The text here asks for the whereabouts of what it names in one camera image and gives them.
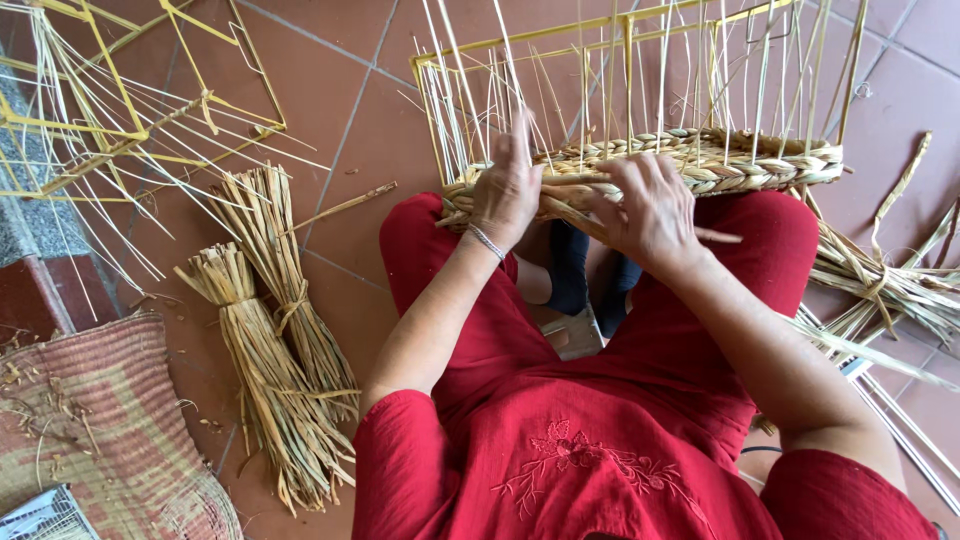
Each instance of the red clothing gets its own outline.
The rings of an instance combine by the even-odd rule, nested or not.
[[[394,209],[380,244],[403,313],[455,247],[440,198]],[[744,236],[714,254],[761,300],[796,312],[816,222],[778,193],[698,202]],[[561,362],[508,258],[481,292],[433,401],[387,396],[357,430],[355,538],[935,538],[903,494],[836,454],[796,451],[760,498],[736,475],[756,411],[686,307],[644,275],[597,356]]]

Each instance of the woman's left hand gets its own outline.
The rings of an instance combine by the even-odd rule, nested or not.
[[[513,131],[497,140],[494,165],[473,189],[470,223],[504,253],[519,242],[540,207],[543,165],[530,166],[531,114],[514,113]]]

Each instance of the floral embroidery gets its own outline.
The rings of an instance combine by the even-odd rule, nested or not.
[[[551,422],[546,429],[545,439],[530,439],[530,443],[541,454],[539,459],[528,461],[520,465],[519,474],[506,479],[503,483],[491,488],[499,492],[501,497],[508,493],[516,498],[517,512],[522,520],[523,515],[533,516],[533,507],[537,504],[537,495],[543,493],[537,489],[537,480],[546,474],[547,464],[551,461],[556,464],[561,473],[572,465],[574,467],[595,467],[604,460],[611,461],[639,495],[653,491],[669,490],[671,496],[681,497],[689,504],[694,515],[704,522],[713,534],[713,528],[707,515],[700,506],[684,493],[677,480],[680,473],[675,463],[662,463],[643,455],[637,456],[632,452],[623,452],[603,446],[603,443],[590,443],[582,431],[577,431],[572,439],[567,438],[570,430],[570,421]]]

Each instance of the red shirt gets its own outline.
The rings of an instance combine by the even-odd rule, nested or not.
[[[758,497],[662,411],[642,386],[521,372],[447,432],[428,396],[390,394],[354,439],[353,537],[936,538],[900,490],[829,452],[785,454]]]

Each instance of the red pants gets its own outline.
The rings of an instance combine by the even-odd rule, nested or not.
[[[438,194],[421,193],[396,205],[380,229],[380,252],[400,315],[460,239],[434,226],[441,209]],[[773,191],[709,197],[697,202],[694,222],[742,235],[740,244],[709,247],[767,306],[796,313],[818,240],[816,218],[806,206]],[[445,425],[483,399],[485,387],[532,368],[591,384],[635,384],[663,425],[676,425],[693,444],[711,438],[735,460],[756,408],[716,343],[669,288],[644,273],[634,288],[634,309],[606,349],[561,362],[534,325],[515,283],[516,260],[509,255],[480,293],[434,387]],[[678,424],[678,418],[685,420]]]

